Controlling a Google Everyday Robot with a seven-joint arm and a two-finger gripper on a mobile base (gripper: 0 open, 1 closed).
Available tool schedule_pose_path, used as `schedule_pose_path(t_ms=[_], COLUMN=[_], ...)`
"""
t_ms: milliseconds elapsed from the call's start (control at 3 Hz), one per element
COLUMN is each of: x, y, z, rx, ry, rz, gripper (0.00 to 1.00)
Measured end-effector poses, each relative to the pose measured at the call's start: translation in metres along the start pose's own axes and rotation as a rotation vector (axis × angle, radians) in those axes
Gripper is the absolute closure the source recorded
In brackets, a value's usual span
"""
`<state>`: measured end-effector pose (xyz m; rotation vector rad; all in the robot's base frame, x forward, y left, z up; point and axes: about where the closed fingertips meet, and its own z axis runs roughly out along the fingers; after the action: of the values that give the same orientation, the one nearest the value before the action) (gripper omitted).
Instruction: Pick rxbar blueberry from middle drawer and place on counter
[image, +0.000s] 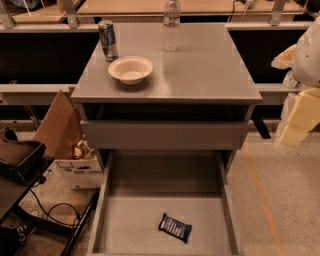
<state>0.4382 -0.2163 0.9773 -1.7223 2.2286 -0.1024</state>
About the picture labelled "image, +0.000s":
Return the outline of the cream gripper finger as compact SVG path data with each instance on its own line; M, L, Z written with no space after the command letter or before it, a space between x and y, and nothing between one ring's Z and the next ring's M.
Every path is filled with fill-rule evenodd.
M289 93L282 109L275 143L278 147L298 146L320 123L320 89L308 87Z
M293 66L293 56L296 45L292 45L277 55L271 62L271 66L276 69L287 69Z

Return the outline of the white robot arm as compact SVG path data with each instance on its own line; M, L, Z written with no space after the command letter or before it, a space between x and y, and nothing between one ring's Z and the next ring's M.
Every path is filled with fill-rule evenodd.
M271 66L290 68L287 75L305 86L298 94L289 93L282 109L275 144L284 150L298 146L320 123L320 17Z

